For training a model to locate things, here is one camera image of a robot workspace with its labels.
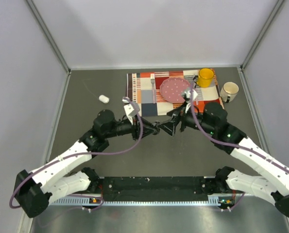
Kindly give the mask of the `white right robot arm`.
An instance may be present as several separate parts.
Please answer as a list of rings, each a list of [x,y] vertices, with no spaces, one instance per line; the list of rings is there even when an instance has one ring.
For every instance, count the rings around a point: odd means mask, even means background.
[[[289,168],[273,158],[252,141],[243,131],[228,123],[227,112],[216,102],[204,106],[201,114],[184,103],[167,113],[170,120],[159,124],[159,128],[173,136],[176,127],[197,129],[215,147],[242,161],[258,176],[249,176],[240,171],[224,167],[216,172],[215,185],[221,192],[229,189],[249,193],[271,204],[289,218]]]

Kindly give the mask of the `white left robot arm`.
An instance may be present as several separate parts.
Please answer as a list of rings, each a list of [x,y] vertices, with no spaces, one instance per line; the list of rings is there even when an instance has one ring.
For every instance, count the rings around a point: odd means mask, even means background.
[[[92,128],[69,149],[40,168],[19,172],[10,200],[16,200],[17,208],[34,218],[60,198],[79,191],[95,192],[99,187],[99,177],[93,169],[84,168],[71,176],[67,174],[97,155],[104,155],[109,138],[130,134],[139,142],[148,135],[159,133],[157,123],[141,117],[131,105],[125,106],[125,112],[121,120],[116,120],[112,111],[100,111]]]

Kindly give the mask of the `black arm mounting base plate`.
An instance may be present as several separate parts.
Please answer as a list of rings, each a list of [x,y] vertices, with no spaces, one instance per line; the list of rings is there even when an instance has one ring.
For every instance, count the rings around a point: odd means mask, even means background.
[[[205,200],[200,177],[105,177],[105,201]]]

